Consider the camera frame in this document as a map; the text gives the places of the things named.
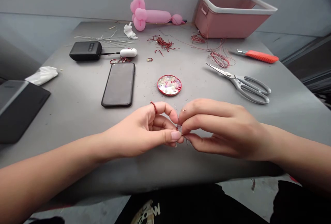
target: black smartphone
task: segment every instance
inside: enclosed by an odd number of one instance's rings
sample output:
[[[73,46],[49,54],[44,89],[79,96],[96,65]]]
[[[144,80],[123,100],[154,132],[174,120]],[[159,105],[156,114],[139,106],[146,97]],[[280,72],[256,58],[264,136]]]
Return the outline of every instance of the black smartphone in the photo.
[[[134,63],[113,63],[110,68],[101,105],[110,107],[129,107],[132,104]]]

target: forearm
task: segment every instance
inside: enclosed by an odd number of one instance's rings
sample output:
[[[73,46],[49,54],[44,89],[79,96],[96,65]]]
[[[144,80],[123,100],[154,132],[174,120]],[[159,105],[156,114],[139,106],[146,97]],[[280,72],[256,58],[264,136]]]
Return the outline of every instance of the forearm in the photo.
[[[278,143],[271,161],[297,179],[331,192],[331,147],[272,127]]]
[[[99,165],[85,137],[0,170],[0,223],[24,222],[40,205]]]

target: gray table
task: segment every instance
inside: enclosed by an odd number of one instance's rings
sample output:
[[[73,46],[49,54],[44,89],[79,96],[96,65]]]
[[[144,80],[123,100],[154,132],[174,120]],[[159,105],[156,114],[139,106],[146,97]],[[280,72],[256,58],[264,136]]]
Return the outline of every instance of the gray table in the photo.
[[[156,44],[147,39],[152,35],[171,34],[191,43],[190,26],[147,25],[136,44],[136,64],[133,104],[129,108],[105,109],[101,98],[110,70],[110,58],[97,62],[77,63],[70,59],[71,45],[79,39],[76,35],[91,37],[109,36],[108,28],[117,25],[116,36],[123,36],[124,24],[113,22],[82,22],[71,34],[65,45],[59,48],[44,65],[58,68],[59,75],[44,88],[52,94],[40,110],[21,140],[0,151],[0,167],[57,148],[81,137],[102,132],[121,121],[135,109],[150,101],[166,101],[177,112],[195,98],[211,98],[245,106],[260,122],[278,126],[294,134],[324,144],[330,144],[331,112],[285,67],[281,62],[267,64],[249,57],[233,55],[236,64],[228,71],[237,75],[249,75],[267,84],[271,89],[270,103],[257,105],[243,98],[228,80],[217,75],[205,62],[212,63],[209,53],[167,36],[178,50],[154,53]],[[209,47],[217,47],[219,40],[210,40]],[[270,51],[253,35],[247,39],[227,40],[229,51],[237,48]],[[104,48],[116,52],[115,48]],[[165,74],[179,77],[183,88],[174,97],[162,95],[156,88],[158,78]],[[198,130],[199,135],[210,135]],[[160,146],[130,159],[111,161],[96,169],[55,199],[65,203],[77,203],[93,199],[113,197],[147,191],[165,186],[194,183],[220,182],[234,178],[274,176],[282,171],[268,162],[248,162],[219,155],[199,153],[186,143],[171,148]]]

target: orange utility knife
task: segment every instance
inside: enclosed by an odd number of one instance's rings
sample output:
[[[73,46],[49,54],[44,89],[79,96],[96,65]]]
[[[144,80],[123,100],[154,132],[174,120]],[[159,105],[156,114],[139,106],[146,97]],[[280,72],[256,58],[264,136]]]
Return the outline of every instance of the orange utility knife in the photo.
[[[270,55],[270,54],[267,54],[267,53],[252,51],[252,50],[244,51],[244,50],[241,50],[241,49],[237,49],[237,53],[239,53],[241,55],[246,55],[246,56],[249,56],[249,57],[252,57],[254,59],[258,59],[258,60],[261,60],[261,61],[264,61],[264,62],[267,62],[267,63],[270,63],[270,64],[272,64],[272,63],[279,60],[279,58],[277,56]]]

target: black box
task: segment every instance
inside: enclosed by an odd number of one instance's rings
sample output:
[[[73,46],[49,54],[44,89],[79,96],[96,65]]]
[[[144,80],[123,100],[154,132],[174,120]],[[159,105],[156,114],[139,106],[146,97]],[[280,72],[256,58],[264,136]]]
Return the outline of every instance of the black box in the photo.
[[[28,81],[0,85],[0,143],[16,143],[51,93]]]
[[[78,41],[73,45],[69,56],[75,61],[98,60],[102,45],[98,41]]]

